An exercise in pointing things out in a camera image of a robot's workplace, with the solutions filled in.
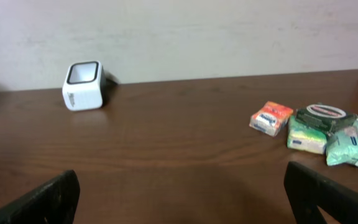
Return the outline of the green wipes packet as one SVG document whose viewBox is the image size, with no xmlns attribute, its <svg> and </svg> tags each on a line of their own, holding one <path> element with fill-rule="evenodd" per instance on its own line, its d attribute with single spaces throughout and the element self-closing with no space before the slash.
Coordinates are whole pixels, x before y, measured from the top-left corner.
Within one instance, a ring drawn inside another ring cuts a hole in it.
<svg viewBox="0 0 358 224">
<path fill-rule="evenodd" d="M 352 126 L 334 133 L 326 146 L 328 166 L 351 164 L 358 167 L 358 119 Z"/>
</svg>

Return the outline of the green round-label packet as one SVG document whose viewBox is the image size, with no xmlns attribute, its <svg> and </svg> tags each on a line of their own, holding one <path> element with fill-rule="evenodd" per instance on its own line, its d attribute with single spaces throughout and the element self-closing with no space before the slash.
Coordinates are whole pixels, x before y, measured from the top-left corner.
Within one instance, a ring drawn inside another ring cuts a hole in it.
<svg viewBox="0 0 358 224">
<path fill-rule="evenodd" d="M 295 115 L 299 123 L 328 135 L 352 126 L 357 118 L 354 113 L 324 104 L 308 105 L 298 109 Z"/>
</svg>

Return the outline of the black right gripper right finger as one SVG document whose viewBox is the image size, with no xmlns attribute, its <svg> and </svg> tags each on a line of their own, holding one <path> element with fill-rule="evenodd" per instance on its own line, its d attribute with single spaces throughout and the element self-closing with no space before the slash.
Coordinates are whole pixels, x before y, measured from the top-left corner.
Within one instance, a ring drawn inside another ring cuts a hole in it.
<svg viewBox="0 0 358 224">
<path fill-rule="evenodd" d="M 358 193 L 291 161 L 284 187 L 297 223 L 326 223 L 320 209 L 339 223 L 358 223 Z"/>
</svg>

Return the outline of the teal Kleenex tissue pack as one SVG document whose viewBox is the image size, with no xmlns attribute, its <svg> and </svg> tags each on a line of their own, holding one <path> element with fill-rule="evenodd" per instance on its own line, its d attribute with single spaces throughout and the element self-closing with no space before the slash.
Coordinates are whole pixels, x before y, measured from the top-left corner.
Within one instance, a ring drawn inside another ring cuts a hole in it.
<svg viewBox="0 0 358 224">
<path fill-rule="evenodd" d="M 294 116 L 290 117 L 288 122 L 288 148 L 324 154 L 327 141 L 324 133 L 299 123 Z"/>
</svg>

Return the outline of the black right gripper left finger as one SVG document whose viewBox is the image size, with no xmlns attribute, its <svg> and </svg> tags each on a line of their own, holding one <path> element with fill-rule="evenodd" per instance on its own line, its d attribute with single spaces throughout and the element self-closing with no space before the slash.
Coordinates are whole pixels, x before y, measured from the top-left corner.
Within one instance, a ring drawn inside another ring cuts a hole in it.
<svg viewBox="0 0 358 224">
<path fill-rule="evenodd" d="M 79 196 L 77 175 L 67 170 L 0 208 L 0 224 L 72 224 Z"/>
</svg>

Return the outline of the orange tissue pack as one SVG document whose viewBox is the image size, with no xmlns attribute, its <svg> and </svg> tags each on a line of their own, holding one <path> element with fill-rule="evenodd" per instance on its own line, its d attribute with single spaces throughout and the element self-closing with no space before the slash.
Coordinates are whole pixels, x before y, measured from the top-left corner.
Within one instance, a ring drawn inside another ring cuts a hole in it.
<svg viewBox="0 0 358 224">
<path fill-rule="evenodd" d="M 275 137 L 287 124 L 292 114 L 293 109 L 268 101 L 258 112 L 250 117 L 249 126 Z"/>
</svg>

